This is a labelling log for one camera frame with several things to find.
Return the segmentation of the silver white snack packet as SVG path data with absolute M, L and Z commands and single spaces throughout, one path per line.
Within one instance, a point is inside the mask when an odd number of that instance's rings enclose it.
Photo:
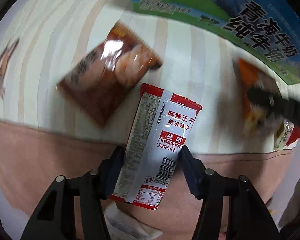
M 153 240 L 163 235 L 162 231 L 143 224 L 119 210 L 115 202 L 112 202 L 103 214 L 110 239 Z

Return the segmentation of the orange panda snack packet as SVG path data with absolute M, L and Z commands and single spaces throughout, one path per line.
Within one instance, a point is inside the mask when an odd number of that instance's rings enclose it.
M 276 81 L 253 64 L 239 59 L 242 91 L 243 136 L 268 136 L 280 130 L 287 99 Z

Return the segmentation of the small red snack packet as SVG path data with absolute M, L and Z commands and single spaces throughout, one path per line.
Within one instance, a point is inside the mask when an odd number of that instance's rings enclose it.
M 300 138 L 300 127 L 295 126 L 292 130 L 292 133 L 286 142 L 286 146 L 289 146 L 290 144 L 294 143 Z

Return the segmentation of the small cream snack sachet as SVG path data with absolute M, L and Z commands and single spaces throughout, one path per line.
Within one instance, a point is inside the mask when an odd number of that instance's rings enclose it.
M 287 120 L 283 119 L 281 126 L 277 130 L 277 132 L 274 134 L 274 150 L 275 151 L 281 151 L 287 144 L 292 131 L 294 128 L 294 124 Z

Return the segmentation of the red white spicy strip packet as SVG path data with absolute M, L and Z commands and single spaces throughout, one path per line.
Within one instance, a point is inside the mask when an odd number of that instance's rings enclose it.
M 156 210 L 202 106 L 146 83 L 140 95 L 124 165 L 110 198 Z

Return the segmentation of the brown snack packet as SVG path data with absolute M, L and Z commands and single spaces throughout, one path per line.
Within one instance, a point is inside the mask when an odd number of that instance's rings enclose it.
M 58 83 L 58 88 L 103 127 L 159 55 L 122 22 Z

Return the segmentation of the cardboard milk box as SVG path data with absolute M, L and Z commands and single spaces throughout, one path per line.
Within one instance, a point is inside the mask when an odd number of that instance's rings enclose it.
M 288 85 L 300 83 L 300 18 L 285 0 L 132 0 L 142 14 L 211 31 L 268 65 Z

